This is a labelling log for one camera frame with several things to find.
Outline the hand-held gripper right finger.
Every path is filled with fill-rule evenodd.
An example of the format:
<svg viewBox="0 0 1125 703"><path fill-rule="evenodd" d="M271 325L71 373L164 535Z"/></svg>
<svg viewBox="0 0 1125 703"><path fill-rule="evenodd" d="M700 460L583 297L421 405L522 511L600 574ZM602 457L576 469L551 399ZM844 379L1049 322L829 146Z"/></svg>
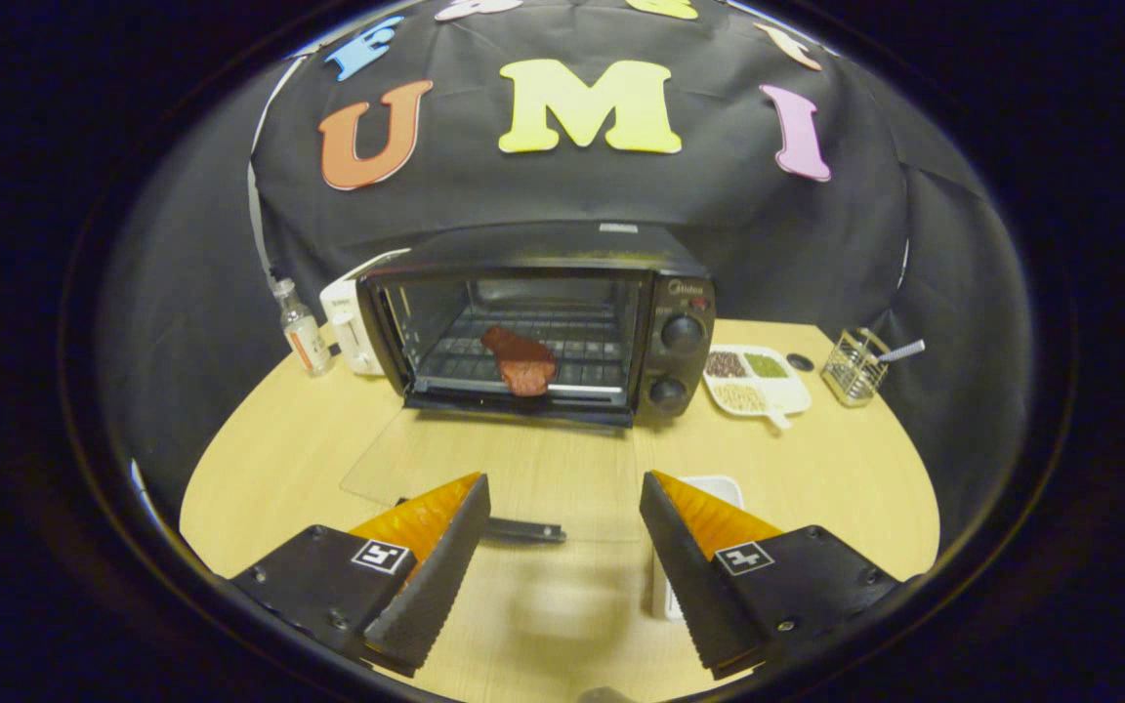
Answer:
<svg viewBox="0 0 1125 703"><path fill-rule="evenodd" d="M903 588L824 526L781 530L658 471L644 476L640 515L718 681L803 667L881 618Z"/></svg>

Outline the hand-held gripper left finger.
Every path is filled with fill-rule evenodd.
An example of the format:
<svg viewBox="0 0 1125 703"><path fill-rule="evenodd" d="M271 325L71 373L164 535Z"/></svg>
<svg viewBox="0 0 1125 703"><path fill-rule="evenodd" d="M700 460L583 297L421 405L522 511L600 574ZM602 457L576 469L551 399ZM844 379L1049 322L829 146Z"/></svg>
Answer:
<svg viewBox="0 0 1125 703"><path fill-rule="evenodd" d="M231 582L303 636L411 677L449 618L488 516L487 475L457 477L352 530L305 528Z"/></svg>

